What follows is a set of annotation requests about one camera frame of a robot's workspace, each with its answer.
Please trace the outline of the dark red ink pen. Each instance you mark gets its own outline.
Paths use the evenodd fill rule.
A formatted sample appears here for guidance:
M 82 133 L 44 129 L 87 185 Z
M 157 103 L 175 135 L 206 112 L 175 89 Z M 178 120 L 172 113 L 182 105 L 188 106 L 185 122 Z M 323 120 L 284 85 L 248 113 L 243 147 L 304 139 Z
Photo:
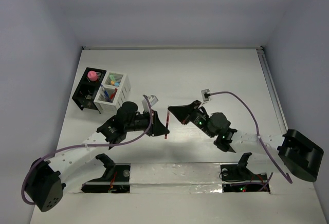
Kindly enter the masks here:
M 167 119 L 166 119 L 166 129 L 169 131 L 169 119 L 170 119 L 170 113 L 167 113 Z

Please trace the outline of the red gel pen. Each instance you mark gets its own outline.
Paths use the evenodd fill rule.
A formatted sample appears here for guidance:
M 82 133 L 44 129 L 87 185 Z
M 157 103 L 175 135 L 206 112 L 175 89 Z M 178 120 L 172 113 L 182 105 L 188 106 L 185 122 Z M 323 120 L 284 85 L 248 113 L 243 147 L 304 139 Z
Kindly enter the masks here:
M 116 95 L 116 93 L 117 93 L 117 91 L 118 91 L 118 89 L 117 88 L 115 88 L 114 89 L 114 91 L 113 91 L 113 93 L 110 95 L 110 100 L 111 100 L 111 102 L 113 102 L 114 101 L 114 98 L 115 98 L 115 95 Z

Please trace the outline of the blue gel pen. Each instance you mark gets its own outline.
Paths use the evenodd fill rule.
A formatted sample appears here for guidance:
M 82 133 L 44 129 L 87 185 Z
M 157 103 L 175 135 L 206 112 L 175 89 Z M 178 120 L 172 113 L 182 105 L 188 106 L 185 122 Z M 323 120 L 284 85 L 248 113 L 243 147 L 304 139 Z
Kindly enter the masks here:
M 100 85 L 100 88 L 103 92 L 103 96 L 106 95 L 107 97 L 109 97 L 108 92 L 106 91 L 106 89 L 104 88 L 104 86 L 102 84 Z

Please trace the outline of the green highlighter marker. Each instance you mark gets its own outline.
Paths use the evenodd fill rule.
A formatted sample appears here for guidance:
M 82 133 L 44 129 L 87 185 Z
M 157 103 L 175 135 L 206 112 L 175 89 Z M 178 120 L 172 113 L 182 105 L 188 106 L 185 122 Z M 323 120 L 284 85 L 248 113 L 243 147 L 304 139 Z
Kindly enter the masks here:
M 115 76 L 113 74 L 110 74 L 108 77 L 111 81 L 116 82 Z

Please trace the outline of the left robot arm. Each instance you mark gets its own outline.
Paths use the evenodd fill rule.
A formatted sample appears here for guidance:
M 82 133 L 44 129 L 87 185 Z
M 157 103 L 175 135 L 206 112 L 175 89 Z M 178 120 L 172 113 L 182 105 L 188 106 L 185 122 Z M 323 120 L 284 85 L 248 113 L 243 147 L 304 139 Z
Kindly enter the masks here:
M 21 197 L 26 204 L 47 212 L 78 182 L 78 171 L 93 159 L 102 162 L 96 168 L 97 176 L 102 180 L 112 178 L 115 163 L 106 155 L 106 150 L 130 144 L 145 135 L 157 137 L 168 133 L 150 103 L 140 113 L 136 103 L 126 101 L 82 143 L 61 148 L 34 161 L 24 178 Z

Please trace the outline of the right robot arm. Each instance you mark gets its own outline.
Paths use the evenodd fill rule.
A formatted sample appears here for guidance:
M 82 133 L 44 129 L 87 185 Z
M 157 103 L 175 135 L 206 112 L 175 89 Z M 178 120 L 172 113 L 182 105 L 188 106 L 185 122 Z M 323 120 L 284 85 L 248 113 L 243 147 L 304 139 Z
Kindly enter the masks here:
M 248 134 L 232 128 L 223 113 L 207 114 L 199 100 L 188 105 L 169 106 L 168 111 L 183 125 L 193 123 L 222 152 L 241 153 L 236 172 L 248 179 L 254 173 L 283 172 L 315 182 L 323 149 L 295 129 L 283 135 Z

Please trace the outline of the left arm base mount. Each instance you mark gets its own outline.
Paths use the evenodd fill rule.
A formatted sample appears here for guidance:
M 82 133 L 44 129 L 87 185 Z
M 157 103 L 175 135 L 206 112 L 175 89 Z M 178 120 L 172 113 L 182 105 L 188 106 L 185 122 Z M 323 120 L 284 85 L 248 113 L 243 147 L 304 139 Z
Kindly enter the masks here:
M 116 164 L 108 155 L 98 154 L 95 159 L 104 167 L 101 177 L 82 184 L 83 193 L 123 194 L 130 192 L 130 164 Z

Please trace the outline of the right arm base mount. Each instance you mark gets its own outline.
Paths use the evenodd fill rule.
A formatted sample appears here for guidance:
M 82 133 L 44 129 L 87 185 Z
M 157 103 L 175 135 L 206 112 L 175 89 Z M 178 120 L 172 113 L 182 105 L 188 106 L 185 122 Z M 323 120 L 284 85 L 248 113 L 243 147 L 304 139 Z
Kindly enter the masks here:
M 252 153 L 244 153 L 235 164 L 222 164 L 219 178 L 224 193 L 267 192 L 270 193 L 267 174 L 254 174 L 248 168 Z

